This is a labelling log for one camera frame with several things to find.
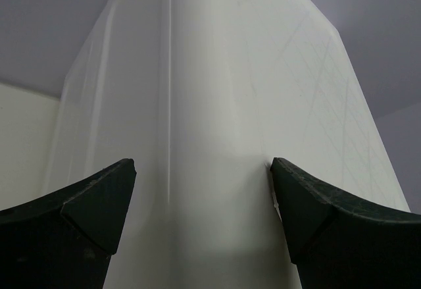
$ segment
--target beige wall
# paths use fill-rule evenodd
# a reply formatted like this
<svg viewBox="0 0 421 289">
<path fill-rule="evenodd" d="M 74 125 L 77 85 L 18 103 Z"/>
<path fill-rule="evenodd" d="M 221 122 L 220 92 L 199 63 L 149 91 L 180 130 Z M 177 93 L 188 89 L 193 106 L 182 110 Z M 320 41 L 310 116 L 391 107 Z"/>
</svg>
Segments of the beige wall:
<svg viewBox="0 0 421 289">
<path fill-rule="evenodd" d="M 41 195 L 59 100 L 0 84 L 0 209 Z"/>
</svg>

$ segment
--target gray wall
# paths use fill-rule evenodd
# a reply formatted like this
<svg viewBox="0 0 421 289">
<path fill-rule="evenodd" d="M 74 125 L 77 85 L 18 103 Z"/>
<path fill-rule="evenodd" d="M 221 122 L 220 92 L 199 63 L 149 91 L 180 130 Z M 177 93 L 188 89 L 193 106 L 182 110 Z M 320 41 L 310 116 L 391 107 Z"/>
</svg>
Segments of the gray wall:
<svg viewBox="0 0 421 289">
<path fill-rule="evenodd" d="M 412 212 L 421 214 L 421 103 L 376 119 Z"/>
</svg>

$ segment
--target gray background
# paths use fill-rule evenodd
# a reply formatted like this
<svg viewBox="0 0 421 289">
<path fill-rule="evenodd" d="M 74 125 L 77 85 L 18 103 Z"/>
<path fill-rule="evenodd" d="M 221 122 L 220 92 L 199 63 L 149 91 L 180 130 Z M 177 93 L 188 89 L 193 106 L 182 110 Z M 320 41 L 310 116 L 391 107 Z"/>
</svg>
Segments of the gray background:
<svg viewBox="0 0 421 289">
<path fill-rule="evenodd" d="M 339 30 L 410 208 L 421 213 L 421 0 L 312 0 Z M 60 97 L 107 0 L 0 0 L 0 80 Z"/>
</svg>

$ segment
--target ceiling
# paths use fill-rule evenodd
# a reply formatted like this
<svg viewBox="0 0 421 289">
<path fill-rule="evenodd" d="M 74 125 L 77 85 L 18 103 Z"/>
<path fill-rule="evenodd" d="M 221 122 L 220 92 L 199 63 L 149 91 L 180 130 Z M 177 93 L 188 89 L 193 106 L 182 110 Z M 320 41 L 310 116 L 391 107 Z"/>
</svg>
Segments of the ceiling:
<svg viewBox="0 0 421 289">
<path fill-rule="evenodd" d="M 421 101 L 421 0 L 312 0 L 339 30 L 375 118 Z M 0 80 L 60 96 L 107 0 L 0 0 Z"/>
<path fill-rule="evenodd" d="M 107 0 L 0 0 L 0 80 L 59 97 Z"/>
</svg>

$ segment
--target scratched plastic surface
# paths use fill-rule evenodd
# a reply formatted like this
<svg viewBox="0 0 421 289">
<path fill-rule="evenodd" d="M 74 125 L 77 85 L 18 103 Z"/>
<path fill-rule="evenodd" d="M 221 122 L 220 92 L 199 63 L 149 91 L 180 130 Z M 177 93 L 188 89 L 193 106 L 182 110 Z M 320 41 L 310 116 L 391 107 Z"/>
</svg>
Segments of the scratched plastic surface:
<svg viewBox="0 0 421 289">
<path fill-rule="evenodd" d="M 273 157 L 409 210 L 309 0 L 109 0 L 66 78 L 44 192 L 123 157 L 138 175 L 105 288 L 300 288 Z"/>
</svg>

